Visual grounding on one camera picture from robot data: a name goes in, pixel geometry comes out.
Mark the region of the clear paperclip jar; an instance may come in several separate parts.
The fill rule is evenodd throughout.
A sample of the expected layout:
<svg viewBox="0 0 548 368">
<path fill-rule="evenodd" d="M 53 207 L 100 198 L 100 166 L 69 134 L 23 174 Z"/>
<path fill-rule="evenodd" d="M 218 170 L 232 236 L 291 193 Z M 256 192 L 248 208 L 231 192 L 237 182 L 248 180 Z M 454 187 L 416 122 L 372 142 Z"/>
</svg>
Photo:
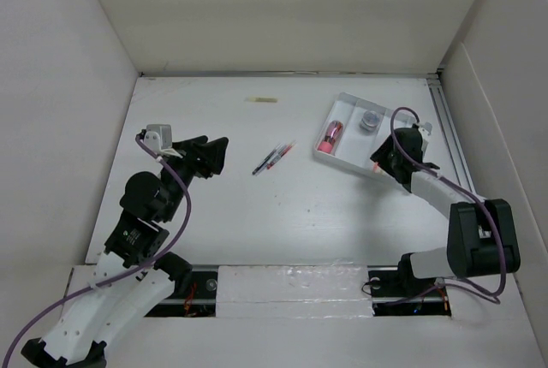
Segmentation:
<svg viewBox="0 0 548 368">
<path fill-rule="evenodd" d="M 368 133 L 373 133 L 377 130 L 382 119 L 383 115 L 379 114 L 377 111 L 366 110 L 360 119 L 359 126 Z"/>
</svg>

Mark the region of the white compartment tray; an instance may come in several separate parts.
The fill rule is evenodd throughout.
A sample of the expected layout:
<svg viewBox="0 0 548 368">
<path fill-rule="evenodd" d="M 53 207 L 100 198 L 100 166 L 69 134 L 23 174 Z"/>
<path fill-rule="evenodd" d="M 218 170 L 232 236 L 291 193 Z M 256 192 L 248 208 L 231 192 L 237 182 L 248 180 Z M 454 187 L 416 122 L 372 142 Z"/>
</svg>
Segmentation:
<svg viewBox="0 0 548 368">
<path fill-rule="evenodd" d="M 373 133 L 360 128 L 359 123 L 366 110 L 374 110 L 383 115 L 377 130 Z M 346 92 L 340 93 L 333 103 L 323 127 L 319 130 L 313 146 L 313 155 L 319 161 L 328 163 L 339 169 L 346 169 L 359 175 L 365 175 L 384 183 L 394 184 L 396 181 L 383 170 L 373 171 L 374 162 L 370 156 L 390 136 L 390 119 L 393 110 L 374 102 L 356 97 Z M 344 129 L 331 154 L 317 150 L 328 124 L 338 120 Z"/>
</svg>

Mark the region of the pink capped marker tube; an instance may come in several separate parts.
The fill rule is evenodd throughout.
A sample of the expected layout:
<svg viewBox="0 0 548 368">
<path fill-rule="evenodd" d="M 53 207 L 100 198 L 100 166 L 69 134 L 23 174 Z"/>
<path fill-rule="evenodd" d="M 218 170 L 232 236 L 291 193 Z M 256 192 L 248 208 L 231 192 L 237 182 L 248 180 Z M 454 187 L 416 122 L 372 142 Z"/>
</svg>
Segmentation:
<svg viewBox="0 0 548 368">
<path fill-rule="evenodd" d="M 342 122 L 338 120 L 331 121 L 325 130 L 322 140 L 319 142 L 317 150 L 326 154 L 331 154 L 343 133 L 343 129 L 344 126 Z"/>
</svg>

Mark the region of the beige yellow highlighter pen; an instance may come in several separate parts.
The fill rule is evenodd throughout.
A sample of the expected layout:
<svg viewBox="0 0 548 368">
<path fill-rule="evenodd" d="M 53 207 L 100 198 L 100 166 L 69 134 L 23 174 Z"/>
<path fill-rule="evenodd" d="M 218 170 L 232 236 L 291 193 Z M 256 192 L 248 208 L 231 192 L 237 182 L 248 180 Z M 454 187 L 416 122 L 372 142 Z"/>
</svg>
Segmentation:
<svg viewBox="0 0 548 368">
<path fill-rule="evenodd" d="M 270 98 L 270 97 L 247 97 L 245 98 L 246 102 L 249 103 L 260 103 L 260 104 L 276 104 L 278 102 L 278 98 Z"/>
</svg>

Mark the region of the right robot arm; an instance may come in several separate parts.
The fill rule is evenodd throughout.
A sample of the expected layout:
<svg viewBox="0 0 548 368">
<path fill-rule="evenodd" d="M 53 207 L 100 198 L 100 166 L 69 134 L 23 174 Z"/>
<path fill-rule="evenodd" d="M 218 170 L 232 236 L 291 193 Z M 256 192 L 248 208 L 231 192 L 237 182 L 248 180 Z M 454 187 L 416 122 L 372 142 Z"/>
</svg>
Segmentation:
<svg viewBox="0 0 548 368">
<path fill-rule="evenodd" d="M 402 255 L 398 288 L 417 297 L 432 287 L 466 290 L 496 302 L 508 275 L 521 266 L 509 203 L 484 199 L 424 160 L 426 139 L 417 124 L 393 128 L 371 159 L 403 189 L 425 200 L 448 221 L 445 246 Z"/>
</svg>

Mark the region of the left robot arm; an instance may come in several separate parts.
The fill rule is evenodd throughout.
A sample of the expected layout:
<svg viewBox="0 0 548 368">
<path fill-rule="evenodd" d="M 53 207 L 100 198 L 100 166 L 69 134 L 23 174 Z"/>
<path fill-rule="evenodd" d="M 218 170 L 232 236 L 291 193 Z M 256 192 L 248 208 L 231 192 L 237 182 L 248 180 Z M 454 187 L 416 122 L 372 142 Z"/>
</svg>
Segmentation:
<svg viewBox="0 0 548 368">
<path fill-rule="evenodd" d="M 121 215 L 92 279 L 43 310 L 47 315 L 69 305 L 50 331 L 22 347 L 21 355 L 33 366 L 105 367 L 117 343 L 149 311 L 190 289 L 193 267 L 171 250 L 182 232 L 171 235 L 163 226 L 181 204 L 191 213 L 188 187 L 194 178 L 222 173 L 229 140 L 200 136 L 173 143 L 160 130 L 149 126 L 135 140 L 161 171 L 141 171 L 128 179 Z"/>
</svg>

